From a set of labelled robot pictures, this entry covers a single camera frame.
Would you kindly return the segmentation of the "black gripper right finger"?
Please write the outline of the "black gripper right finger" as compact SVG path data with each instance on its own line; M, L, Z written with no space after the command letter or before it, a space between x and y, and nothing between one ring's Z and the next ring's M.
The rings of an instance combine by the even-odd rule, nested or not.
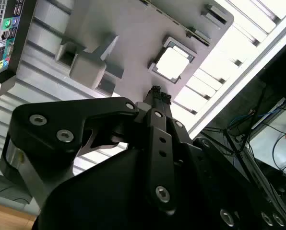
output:
M160 94L173 138L173 159L182 161L182 188L191 211L213 230L286 230L286 213L267 201L242 161L243 176L205 137L190 139L172 118L171 95Z

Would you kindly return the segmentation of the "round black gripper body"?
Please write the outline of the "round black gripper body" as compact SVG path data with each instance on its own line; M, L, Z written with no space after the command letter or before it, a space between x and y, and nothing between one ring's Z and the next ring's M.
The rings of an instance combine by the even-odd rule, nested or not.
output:
M172 155L127 150L59 185L38 230L203 230L205 211L190 197Z

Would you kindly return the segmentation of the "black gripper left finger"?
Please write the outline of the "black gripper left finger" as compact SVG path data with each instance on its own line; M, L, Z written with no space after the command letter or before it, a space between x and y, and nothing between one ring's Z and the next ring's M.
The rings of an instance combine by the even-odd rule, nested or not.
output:
M161 93L153 86L137 104L110 97L17 107L0 160L3 174L24 185L42 209L59 185L127 150L163 151L173 159Z

